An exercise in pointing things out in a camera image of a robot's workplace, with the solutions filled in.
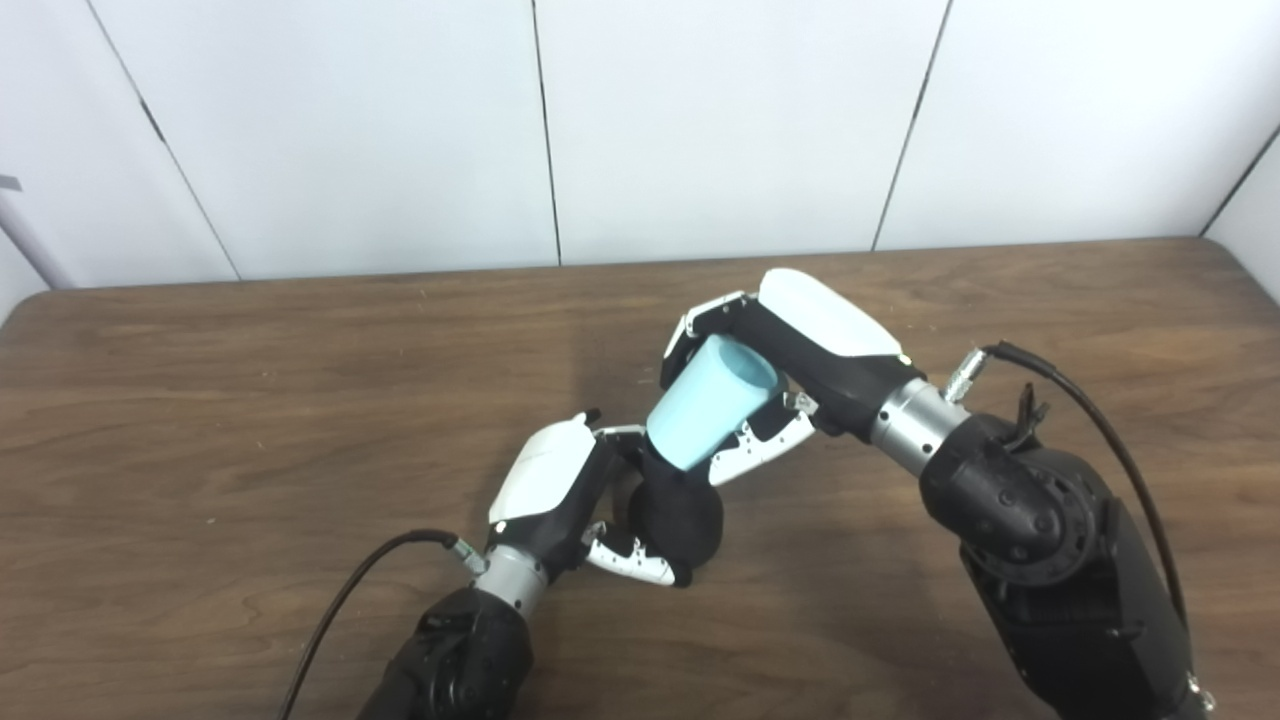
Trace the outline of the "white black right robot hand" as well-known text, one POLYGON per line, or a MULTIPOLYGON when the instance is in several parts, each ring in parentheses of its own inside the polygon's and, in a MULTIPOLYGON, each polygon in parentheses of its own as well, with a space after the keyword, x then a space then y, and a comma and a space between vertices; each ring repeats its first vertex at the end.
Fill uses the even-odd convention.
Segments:
POLYGON ((818 430, 869 442, 883 407, 924 384, 874 318, 817 278, 774 268, 756 292, 682 315, 646 438, 672 468, 722 486, 818 430))

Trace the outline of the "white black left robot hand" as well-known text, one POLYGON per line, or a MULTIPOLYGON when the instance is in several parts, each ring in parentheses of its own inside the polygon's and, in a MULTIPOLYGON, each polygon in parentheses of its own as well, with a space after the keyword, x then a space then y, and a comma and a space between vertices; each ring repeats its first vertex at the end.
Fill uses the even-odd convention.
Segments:
POLYGON ((488 514, 489 569, 483 587, 495 592, 506 562, 517 562, 541 587, 584 564, 654 585, 684 588, 691 570, 644 539, 636 521, 598 505, 617 482, 639 470, 646 448, 641 425, 595 428, 593 409, 535 432, 521 448, 488 514))

